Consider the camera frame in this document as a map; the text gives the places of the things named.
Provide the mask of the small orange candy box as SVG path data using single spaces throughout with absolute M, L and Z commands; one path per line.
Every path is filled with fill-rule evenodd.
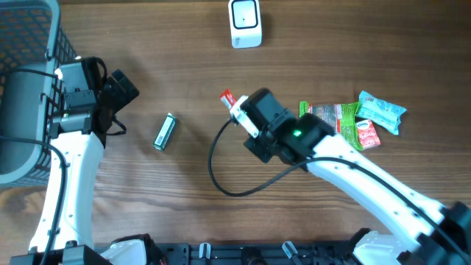
M 362 149 L 380 146 L 379 136 L 371 120 L 358 121 L 355 125 L 358 132 L 358 141 Z

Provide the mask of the red snack stick packet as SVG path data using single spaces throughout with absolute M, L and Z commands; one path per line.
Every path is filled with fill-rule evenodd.
M 225 89 L 220 95 L 221 102 L 230 110 L 237 102 L 229 89 Z

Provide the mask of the green snack bag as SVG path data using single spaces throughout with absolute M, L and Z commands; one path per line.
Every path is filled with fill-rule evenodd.
M 335 131 L 341 134 L 345 140 L 358 151 L 362 151 L 358 140 L 358 131 L 355 125 L 355 115 L 360 107 L 359 102 L 349 104 L 332 105 L 312 105 L 306 101 L 301 101 L 299 105 L 299 115 L 306 113 L 314 114 L 321 120 L 328 123 Z

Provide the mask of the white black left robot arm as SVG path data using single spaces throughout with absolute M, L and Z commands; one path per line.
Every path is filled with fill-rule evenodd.
M 91 214 L 96 174 L 116 114 L 138 90 L 98 57 L 60 67 L 9 70 L 1 97 L 1 184 L 30 186 L 46 174 L 43 211 L 26 254 L 12 264 L 160 264 L 147 234 L 95 251 Z

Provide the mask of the teal tissue packet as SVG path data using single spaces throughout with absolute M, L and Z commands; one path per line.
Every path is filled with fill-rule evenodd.
M 400 117 L 407 111 L 404 107 L 378 99 L 366 91 L 360 92 L 359 104 L 357 117 L 369 119 L 391 134 L 399 135 Z

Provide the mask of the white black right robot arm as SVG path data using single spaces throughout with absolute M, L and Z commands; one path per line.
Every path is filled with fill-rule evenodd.
M 317 116 L 299 117 L 262 88 L 242 96 L 231 115 L 249 133 L 261 160 L 273 155 L 328 181 L 375 216 L 388 230 L 359 233 L 350 252 L 360 264 L 469 264 L 470 209 L 446 208 L 396 180 L 357 152 Z

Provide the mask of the green white gum box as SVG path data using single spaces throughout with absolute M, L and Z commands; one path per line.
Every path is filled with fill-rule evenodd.
M 175 124 L 176 117 L 171 113 L 168 113 L 153 143 L 153 147 L 156 150 L 162 152 L 165 149 L 174 130 Z

